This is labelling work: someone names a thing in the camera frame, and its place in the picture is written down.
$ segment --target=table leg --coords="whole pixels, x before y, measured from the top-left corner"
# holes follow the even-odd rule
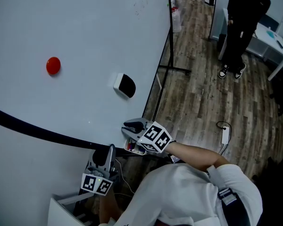
[[[225,38],[225,42],[223,43],[222,49],[221,49],[220,54],[218,56],[219,60],[222,60],[223,54],[225,53],[226,45],[227,45],[227,36]]]
[[[276,67],[276,69],[272,72],[272,74],[268,77],[268,81],[271,81],[272,78],[275,77],[275,75],[283,68],[283,60],[282,62]]]

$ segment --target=sneaker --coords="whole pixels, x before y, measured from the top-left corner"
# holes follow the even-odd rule
[[[241,75],[242,75],[243,71],[245,70],[245,68],[246,68],[246,65],[245,65],[245,63],[243,63],[243,66],[241,68],[239,68],[237,70],[236,74],[235,74],[235,78],[236,79],[239,79],[241,77]]]
[[[221,71],[219,72],[219,78],[223,79],[226,76],[227,71],[228,71],[228,66],[224,65]]]

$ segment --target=white tabletop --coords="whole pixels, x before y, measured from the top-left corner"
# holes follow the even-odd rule
[[[226,22],[227,22],[228,21],[227,9],[224,8],[223,12],[224,12],[224,16],[225,16],[225,19],[226,19]],[[280,35],[278,35],[277,33],[271,31],[274,34],[274,38],[272,38],[271,36],[268,35],[267,31],[271,31],[271,30],[266,28],[262,24],[258,23],[257,29],[255,31],[255,33],[256,33],[255,38],[264,42],[265,44],[272,47],[274,50],[276,50],[277,52],[279,52],[280,54],[283,55],[283,48],[280,48],[279,44],[277,43],[277,40],[278,40],[281,43],[281,45],[283,46],[283,38]]]

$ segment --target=blue object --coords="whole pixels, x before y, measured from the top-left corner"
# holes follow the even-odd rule
[[[273,39],[275,38],[274,33],[272,31],[266,31],[267,34],[272,37]]]

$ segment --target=white desk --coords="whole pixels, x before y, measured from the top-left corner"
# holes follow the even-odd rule
[[[223,14],[225,16],[225,22],[227,24],[228,21],[228,13],[227,13],[227,9],[224,8],[223,9]],[[254,36],[255,38],[257,38],[258,40],[264,42],[266,45],[268,45],[269,47],[273,48],[274,50],[276,50],[278,53],[280,53],[281,55],[283,55],[283,48],[280,48],[280,46],[277,43],[277,40],[282,44],[283,46],[283,38],[276,34],[275,32],[271,31],[274,33],[275,38],[270,37],[267,34],[267,31],[271,31],[270,29],[266,28],[265,26],[263,26],[262,24],[258,24],[257,25],[257,29],[256,29],[256,36]],[[225,39],[225,42],[222,46],[221,52],[219,54],[218,59],[221,60],[223,57],[223,54],[225,52],[226,49],[226,45],[227,45],[227,39]],[[278,67],[271,73],[271,75],[268,77],[268,80],[271,81],[272,78],[274,78],[274,76],[283,68],[283,60],[282,62],[278,65]]]

